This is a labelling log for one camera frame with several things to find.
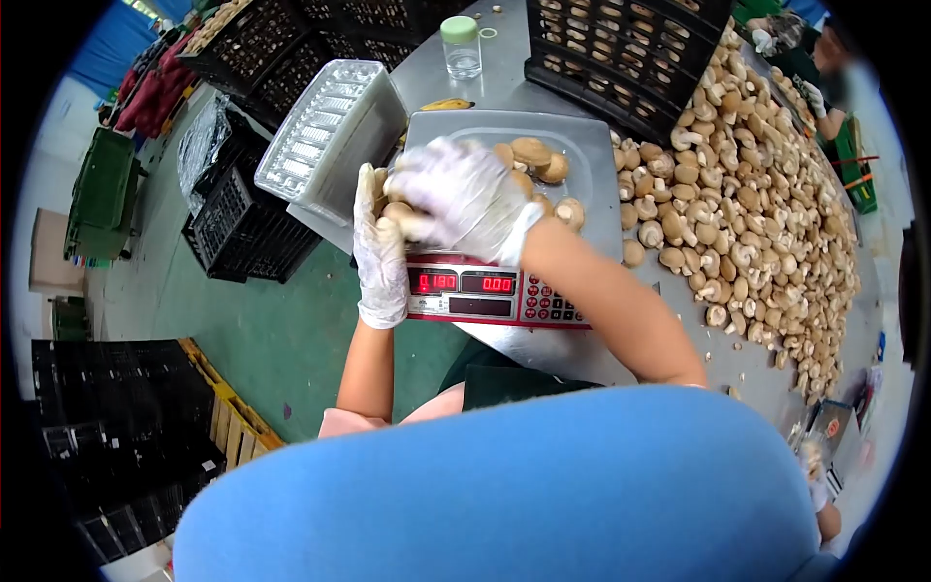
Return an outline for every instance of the white wall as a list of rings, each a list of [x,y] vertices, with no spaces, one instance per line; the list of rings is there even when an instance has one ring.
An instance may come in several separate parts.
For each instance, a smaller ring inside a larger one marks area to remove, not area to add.
[[[29,257],[38,209],[67,215],[74,179],[99,125],[89,88],[65,77],[55,90],[23,175],[10,253],[10,333],[20,393],[34,397],[31,340],[42,337],[42,295],[29,292]]]

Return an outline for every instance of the wooden pallet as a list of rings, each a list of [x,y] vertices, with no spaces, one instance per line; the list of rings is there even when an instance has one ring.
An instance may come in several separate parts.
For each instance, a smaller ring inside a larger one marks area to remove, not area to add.
[[[285,445],[262,417],[223,380],[194,339],[185,337],[179,339],[178,343],[213,388],[210,440],[226,453],[226,470],[244,465],[257,456]]]

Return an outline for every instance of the stainless steel table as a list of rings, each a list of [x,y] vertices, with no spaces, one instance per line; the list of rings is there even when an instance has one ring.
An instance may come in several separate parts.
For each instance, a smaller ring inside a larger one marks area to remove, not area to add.
[[[500,4],[504,10],[492,12],[494,4]],[[475,102],[479,109],[594,116],[524,80],[523,64],[530,58],[530,44],[526,5],[522,0],[482,0],[465,14],[476,12],[482,15],[479,28],[491,27],[498,32],[495,38],[481,41],[482,74],[469,81],[451,79],[446,72],[442,41],[439,34],[434,34],[391,74],[408,111],[416,111],[440,99],[461,97]],[[624,236],[634,237],[636,231],[627,231]],[[793,425],[800,423],[807,412],[801,397],[789,392],[794,372],[769,367],[775,352],[734,335],[725,335],[721,330],[706,328],[705,307],[693,302],[694,294],[685,277],[673,275],[662,267],[656,254],[655,250],[648,251],[647,259],[634,273],[645,284],[658,285],[660,295],[681,315],[682,324],[699,353],[710,353],[708,380],[711,387],[737,386],[743,400],[788,437]],[[854,309],[847,315],[847,337],[841,351],[847,367],[842,387],[854,382],[857,367],[870,361],[880,325],[875,265],[864,252],[860,253],[859,264],[863,291],[855,298]],[[636,383],[595,332],[529,330],[478,323],[456,325],[529,368],[605,385]],[[742,344],[743,349],[734,350],[735,342]]]

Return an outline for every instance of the green trash bin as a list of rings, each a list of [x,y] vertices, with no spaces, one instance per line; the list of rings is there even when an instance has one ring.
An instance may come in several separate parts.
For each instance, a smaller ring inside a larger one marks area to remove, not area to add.
[[[139,176],[145,175],[129,138],[98,128],[74,181],[64,258],[114,260],[130,235]]]
[[[52,339],[58,342],[88,339],[88,312],[83,298],[58,298],[52,302]]]

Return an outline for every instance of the white latex glove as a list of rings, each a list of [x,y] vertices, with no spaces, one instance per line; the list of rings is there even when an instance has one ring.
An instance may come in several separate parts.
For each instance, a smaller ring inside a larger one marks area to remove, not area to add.
[[[527,201],[509,173],[479,143],[436,138],[398,158],[385,191],[431,214],[418,225],[421,239],[486,263],[518,266],[527,231],[544,210]]]
[[[752,38],[757,52],[768,53],[773,49],[773,37],[762,28],[753,31]]]
[[[808,483],[808,494],[812,498],[812,510],[818,513],[828,504],[828,476],[824,472],[824,466],[818,467],[817,474],[811,478],[808,476],[808,455],[804,451],[799,451],[797,458],[799,465],[802,467],[802,476]]]
[[[404,237],[398,225],[386,218],[375,221],[375,172],[371,164],[358,169],[353,206],[353,255],[358,263],[362,299],[358,314],[371,328],[387,330],[407,317],[407,262]]]
[[[824,95],[821,94],[821,89],[815,87],[808,81],[802,82],[802,87],[805,88],[807,93],[808,103],[812,106],[812,109],[815,110],[815,117],[821,119],[828,115],[828,111],[824,108]]]

